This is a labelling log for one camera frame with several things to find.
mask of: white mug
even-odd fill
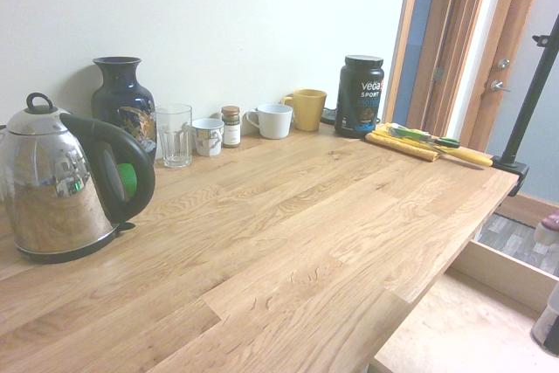
[[[259,117],[259,123],[251,120],[251,115]],[[260,129],[266,139],[283,139],[289,134],[293,109],[287,105],[265,104],[246,113],[246,120]]]
[[[217,156],[221,152],[224,122],[217,118],[201,118],[192,122],[196,151],[202,156]]]

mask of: door lock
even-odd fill
[[[494,80],[493,82],[491,82],[491,90],[492,91],[505,91],[505,92],[510,92],[509,89],[505,89],[505,87],[503,86],[504,83],[502,80]]]
[[[509,66],[510,66],[510,60],[509,59],[501,59],[497,63],[497,67],[499,67],[500,69],[506,69]]]

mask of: vase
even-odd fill
[[[93,117],[130,133],[155,160],[157,131],[155,103],[151,92],[140,85],[135,57],[104,57],[93,61],[103,75],[103,85],[93,93]],[[118,150],[115,157],[120,159]]]

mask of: black pole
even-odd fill
[[[500,165],[515,166],[514,160],[516,159],[516,153],[518,152],[518,148],[521,146],[522,138],[526,133],[526,128],[528,128],[535,106],[540,99],[540,95],[542,94],[543,87],[548,79],[549,72],[551,72],[551,67],[553,67],[553,63],[556,60],[557,52],[559,52],[559,16],[557,16],[556,22],[553,25],[551,35],[548,37],[539,37],[538,45],[544,47],[542,57],[540,58],[540,63],[535,69],[534,77],[532,78],[532,82],[530,83],[530,87],[526,93],[526,98],[522,104],[521,111],[518,114],[516,123],[514,124],[513,132],[508,139],[507,147],[499,159]]]

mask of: electric kettle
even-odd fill
[[[132,197],[113,149],[134,168]],[[17,249],[32,259],[63,262],[97,251],[148,205],[154,188],[153,164],[134,137],[56,108],[42,93],[27,97],[0,140],[0,195]]]

